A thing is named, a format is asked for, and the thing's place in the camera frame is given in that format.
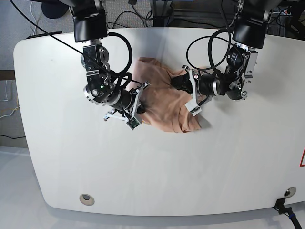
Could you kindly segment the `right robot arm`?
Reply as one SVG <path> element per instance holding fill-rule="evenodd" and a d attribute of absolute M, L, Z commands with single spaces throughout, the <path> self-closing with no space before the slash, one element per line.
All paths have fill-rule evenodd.
<path fill-rule="evenodd" d="M 105 1 L 64 0 L 63 3 L 71 10 L 75 41 L 88 43 L 83 47 L 81 57 L 86 69 L 86 98 L 95 105 L 112 108 L 105 114 L 104 120 L 116 118 L 115 113 L 120 113 L 119 119 L 134 129 L 142 123 L 140 115 L 145 109 L 140 97 L 149 83 L 139 83 L 137 88 L 126 89 L 129 83 L 134 82 L 132 74 L 128 72 L 132 63 L 130 43 L 124 36 L 108 31 Z M 109 52 L 102 45 L 102 39 L 109 36 L 122 39 L 128 49 L 127 65 L 118 73 L 111 70 L 108 63 Z"/>

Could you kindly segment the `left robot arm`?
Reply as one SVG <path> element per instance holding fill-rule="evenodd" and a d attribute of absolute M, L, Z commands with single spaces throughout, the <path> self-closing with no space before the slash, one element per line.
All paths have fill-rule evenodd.
<path fill-rule="evenodd" d="M 240 0 L 235 17 L 229 23 L 220 1 L 219 12 L 225 26 L 207 36 L 210 66 L 198 68 L 191 63 L 184 65 L 187 73 L 172 78 L 171 86 L 190 94 L 197 106 L 203 105 L 212 96 L 227 95 L 234 101 L 246 99 L 245 85 L 251 81 L 257 49 L 263 48 L 272 9 L 279 4 L 278 0 Z M 228 47 L 219 63 L 214 63 L 213 41 L 222 33 L 228 34 Z"/>

